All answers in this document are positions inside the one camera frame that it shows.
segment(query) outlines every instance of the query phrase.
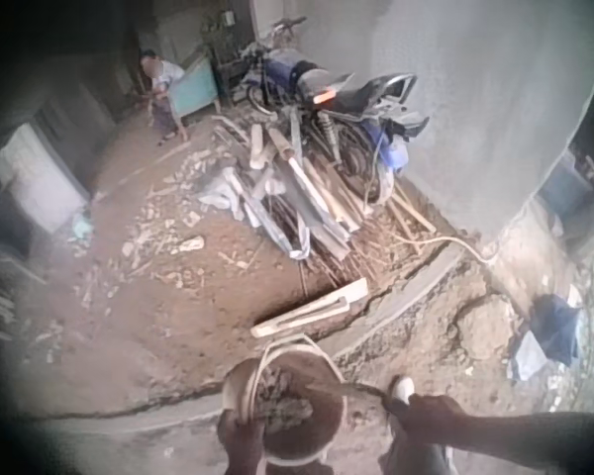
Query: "bucket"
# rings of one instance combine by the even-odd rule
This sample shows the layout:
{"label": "bucket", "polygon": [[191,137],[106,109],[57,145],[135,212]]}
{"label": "bucket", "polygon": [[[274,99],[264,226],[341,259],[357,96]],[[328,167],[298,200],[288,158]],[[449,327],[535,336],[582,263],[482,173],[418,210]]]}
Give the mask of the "bucket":
{"label": "bucket", "polygon": [[269,344],[261,358],[251,358],[234,367],[223,386],[223,408],[236,411],[243,422],[254,417],[254,403],[261,373],[281,367],[297,377],[291,393],[310,401],[312,416],[301,425],[264,435],[264,454],[269,463],[283,467],[306,465],[319,459],[332,445],[346,418],[344,396],[315,391],[303,380],[344,382],[341,371],[317,344],[304,334]]}

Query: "motorcycle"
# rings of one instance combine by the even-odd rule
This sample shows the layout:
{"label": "motorcycle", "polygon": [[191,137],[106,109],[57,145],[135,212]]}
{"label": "motorcycle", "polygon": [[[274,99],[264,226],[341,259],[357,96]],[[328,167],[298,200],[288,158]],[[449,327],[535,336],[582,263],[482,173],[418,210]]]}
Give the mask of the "motorcycle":
{"label": "motorcycle", "polygon": [[243,51],[250,64],[243,79],[247,99],[268,115],[298,105],[305,135],[347,186],[367,203],[382,204],[392,194],[395,172],[409,161],[406,144],[429,122],[404,107],[417,77],[389,74],[348,89],[353,74],[335,77],[291,47],[293,27],[304,21],[280,20]]}

